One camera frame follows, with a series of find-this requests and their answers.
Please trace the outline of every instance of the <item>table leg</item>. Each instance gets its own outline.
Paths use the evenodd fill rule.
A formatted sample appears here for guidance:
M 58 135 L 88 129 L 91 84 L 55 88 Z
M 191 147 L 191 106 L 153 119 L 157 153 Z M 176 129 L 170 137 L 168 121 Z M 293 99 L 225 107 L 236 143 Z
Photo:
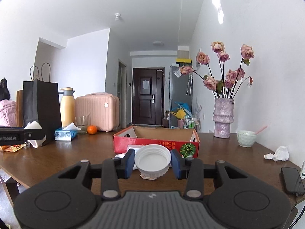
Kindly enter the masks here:
M 13 178 L 10 178 L 5 182 L 1 176 L 0 176 L 0 181 L 3 185 L 7 198 L 9 199 L 11 205 L 14 206 L 14 201 L 16 197 L 19 195 L 17 182 Z
M 1 229 L 9 229 L 9 228 L 4 224 L 4 222 L 2 221 L 1 218 L 0 218 L 0 228 L 1 228 Z
M 296 207 L 294 207 L 294 209 L 291 211 L 290 216 L 286 222 L 286 224 L 284 225 L 283 229 L 288 229 L 290 227 L 290 225 L 292 224 L 294 218 L 297 216 L 298 214 L 298 209 Z

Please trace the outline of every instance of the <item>pink suitcase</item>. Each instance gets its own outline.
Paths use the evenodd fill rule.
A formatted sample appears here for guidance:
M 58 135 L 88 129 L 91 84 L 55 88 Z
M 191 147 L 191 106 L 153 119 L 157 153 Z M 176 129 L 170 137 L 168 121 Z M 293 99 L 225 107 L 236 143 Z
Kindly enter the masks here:
M 75 99 L 75 116 L 90 114 L 99 131 L 112 131 L 120 124 L 120 100 L 108 93 L 92 93 Z

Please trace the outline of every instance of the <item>smartphone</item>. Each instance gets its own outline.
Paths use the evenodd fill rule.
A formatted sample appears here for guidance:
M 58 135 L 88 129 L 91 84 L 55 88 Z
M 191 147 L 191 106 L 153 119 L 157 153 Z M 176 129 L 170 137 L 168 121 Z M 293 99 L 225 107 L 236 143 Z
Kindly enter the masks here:
M 299 172 L 296 168 L 282 167 L 281 172 L 284 179 L 284 187 L 288 194 L 304 195 L 305 188 Z

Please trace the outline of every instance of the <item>smoke detector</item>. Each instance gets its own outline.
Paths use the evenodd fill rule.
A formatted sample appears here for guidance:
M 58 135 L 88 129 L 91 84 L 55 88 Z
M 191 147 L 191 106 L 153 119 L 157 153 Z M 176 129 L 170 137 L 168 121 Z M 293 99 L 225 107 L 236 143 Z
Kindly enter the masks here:
M 121 16 L 121 14 L 116 13 L 114 15 L 115 15 L 115 21 L 118 22 L 119 21 L 119 17 Z
M 154 41 L 152 44 L 154 46 L 164 46 L 164 43 L 162 41 Z

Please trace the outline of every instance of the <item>yellow thermos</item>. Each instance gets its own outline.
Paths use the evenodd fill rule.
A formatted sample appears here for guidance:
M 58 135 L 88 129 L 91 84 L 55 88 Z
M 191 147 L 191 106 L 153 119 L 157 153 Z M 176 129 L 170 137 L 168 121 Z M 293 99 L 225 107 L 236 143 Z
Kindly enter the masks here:
M 63 94 L 60 102 L 60 116 L 61 124 L 64 128 L 72 122 L 75 124 L 75 100 L 73 96 L 74 90 L 73 88 L 63 88 L 60 90 L 63 90 L 59 93 Z

